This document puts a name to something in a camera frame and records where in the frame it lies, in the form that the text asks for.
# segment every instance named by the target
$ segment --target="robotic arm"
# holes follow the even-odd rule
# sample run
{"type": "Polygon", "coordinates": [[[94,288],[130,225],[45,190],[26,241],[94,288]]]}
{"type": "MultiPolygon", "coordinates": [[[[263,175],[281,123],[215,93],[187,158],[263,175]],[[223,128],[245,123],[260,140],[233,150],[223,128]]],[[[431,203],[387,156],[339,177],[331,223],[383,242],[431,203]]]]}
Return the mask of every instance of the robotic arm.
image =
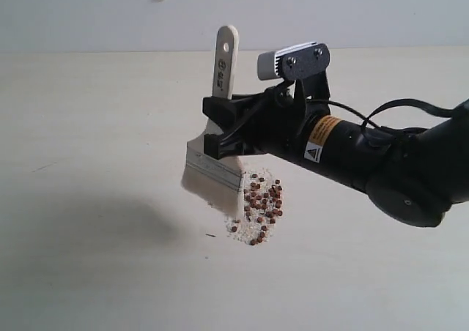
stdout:
{"type": "Polygon", "coordinates": [[[330,100],[329,61],[328,47],[315,42],[261,54],[259,79],[283,82],[231,100],[204,98],[203,113],[224,132],[205,135],[205,154],[217,160],[275,155],[367,194],[381,211],[412,226],[436,227],[453,204],[469,201],[469,100],[451,110],[420,100],[393,100],[364,116],[330,100]],[[332,116],[330,105],[363,123],[332,116]],[[397,106],[447,120],[430,129],[403,130],[370,120],[397,106]]]}

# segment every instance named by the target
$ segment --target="tabletop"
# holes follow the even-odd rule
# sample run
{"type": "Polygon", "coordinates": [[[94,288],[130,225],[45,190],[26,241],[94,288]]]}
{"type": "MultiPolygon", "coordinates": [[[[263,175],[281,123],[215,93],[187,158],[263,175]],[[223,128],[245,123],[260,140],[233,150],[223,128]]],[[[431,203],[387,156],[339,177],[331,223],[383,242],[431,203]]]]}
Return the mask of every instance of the tabletop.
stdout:
{"type": "MultiPolygon", "coordinates": [[[[240,53],[235,93],[275,83],[257,80],[258,53],[240,53]]],[[[364,114],[401,97],[453,108],[468,66],[469,47],[331,50],[328,79],[364,114]]],[[[243,162],[281,179],[284,215],[261,245],[230,236],[181,185],[212,73],[213,52],[0,56],[2,329],[466,330],[469,204],[413,228],[259,155],[243,162]]]]}

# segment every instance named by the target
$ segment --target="debris on table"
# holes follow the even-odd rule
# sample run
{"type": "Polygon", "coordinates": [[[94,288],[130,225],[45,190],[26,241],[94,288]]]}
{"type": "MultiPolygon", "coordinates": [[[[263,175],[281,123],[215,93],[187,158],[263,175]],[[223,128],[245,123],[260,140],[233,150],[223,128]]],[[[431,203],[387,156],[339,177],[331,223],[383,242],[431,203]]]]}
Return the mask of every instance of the debris on table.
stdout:
{"type": "Polygon", "coordinates": [[[274,225],[283,215],[280,210],[283,194],[280,179],[274,178],[268,171],[247,173],[243,189],[243,216],[227,222],[229,236],[248,245],[267,242],[274,225]]]}

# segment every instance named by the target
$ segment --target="warning label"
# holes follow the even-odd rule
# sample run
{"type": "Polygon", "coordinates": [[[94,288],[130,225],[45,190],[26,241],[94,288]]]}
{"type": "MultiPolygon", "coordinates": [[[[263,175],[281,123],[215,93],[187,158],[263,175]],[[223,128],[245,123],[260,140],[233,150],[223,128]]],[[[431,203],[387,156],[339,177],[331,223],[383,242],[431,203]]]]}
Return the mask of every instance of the warning label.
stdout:
{"type": "Polygon", "coordinates": [[[334,116],[325,116],[314,126],[304,153],[305,159],[318,163],[321,160],[322,148],[334,127],[340,123],[334,116]]]}

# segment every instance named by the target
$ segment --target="yellow warning label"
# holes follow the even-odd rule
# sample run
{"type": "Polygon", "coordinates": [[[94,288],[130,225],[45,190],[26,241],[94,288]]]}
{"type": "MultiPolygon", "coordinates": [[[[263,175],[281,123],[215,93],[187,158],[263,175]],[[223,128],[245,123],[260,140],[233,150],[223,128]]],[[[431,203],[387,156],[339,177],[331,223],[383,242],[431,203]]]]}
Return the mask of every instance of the yellow warning label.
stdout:
{"type": "Polygon", "coordinates": [[[318,146],[324,146],[330,133],[334,127],[340,123],[340,121],[342,120],[337,119],[334,116],[324,116],[314,126],[313,132],[309,135],[309,141],[317,144],[318,146]]]}

